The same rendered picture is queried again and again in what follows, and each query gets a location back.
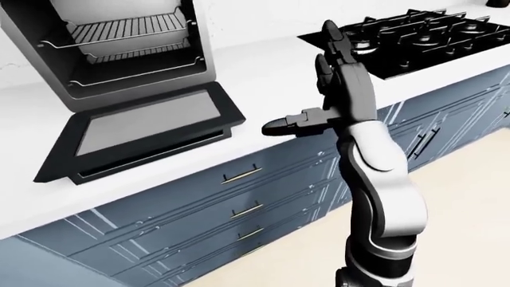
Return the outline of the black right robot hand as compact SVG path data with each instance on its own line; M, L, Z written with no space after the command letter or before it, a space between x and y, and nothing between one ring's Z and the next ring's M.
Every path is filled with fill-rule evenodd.
M315 136L377 119L373 84L365 66L352 56L347 34L330 20L320 34L324 52L316 55L314 66L323 107L269 121L261 128L264 136Z

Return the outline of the black toaster oven glass door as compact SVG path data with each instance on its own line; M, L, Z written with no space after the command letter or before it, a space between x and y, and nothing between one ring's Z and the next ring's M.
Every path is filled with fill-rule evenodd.
M245 117L217 82L71 116L35 183L76 185L230 138Z

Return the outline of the silver toaster oven body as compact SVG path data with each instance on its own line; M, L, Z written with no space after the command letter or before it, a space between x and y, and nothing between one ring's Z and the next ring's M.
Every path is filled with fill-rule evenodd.
M54 30L64 30L66 22L76 25L175 13L195 26L176 33L83 45L66 49L38 47ZM206 15L200 0L0 0L0 25L49 87L73 112L138 100L164 92L210 83L216 73L211 55ZM86 54L97 57L183 43L202 53L205 60L175 71L80 87L70 85L74 69Z

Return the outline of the round black stove burner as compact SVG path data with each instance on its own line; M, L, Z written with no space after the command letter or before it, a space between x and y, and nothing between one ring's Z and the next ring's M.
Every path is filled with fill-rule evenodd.
M438 37L435 37L429 33L422 33L418 35L414 35L413 39L410 41L411 45L419 46L419 47L433 47L440 44L440 40Z
M458 32L468 35L480 35L486 33L487 30L485 28L485 24L465 23L463 26L458 28Z
M357 54L372 53L379 47L377 42L371 40L353 40L351 45L352 52Z

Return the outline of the black gas cooktop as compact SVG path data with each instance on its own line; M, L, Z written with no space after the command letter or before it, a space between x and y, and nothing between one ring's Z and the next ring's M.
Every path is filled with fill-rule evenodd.
M485 24L486 33L459 33L465 23ZM447 14L445 10L419 11L391 18L365 18L363 22L341 28L353 40L371 40L379 47L372 53L352 56L367 71L382 80L444 64L471 54L510 44L510 26L492 23L488 16L467 18L466 13ZM429 33L440 44L433 47L411 45L414 35Z

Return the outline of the blue-grey kitchen cabinet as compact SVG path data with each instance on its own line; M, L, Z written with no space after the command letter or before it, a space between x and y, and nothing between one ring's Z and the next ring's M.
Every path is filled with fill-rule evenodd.
M418 169L510 124L510 65L379 110ZM417 159L432 128L441 131ZM0 241L0 287L181 287L351 199L333 131L296 138ZM238 181L228 178L263 169ZM231 219L263 203L258 210ZM243 241L247 234L264 227Z

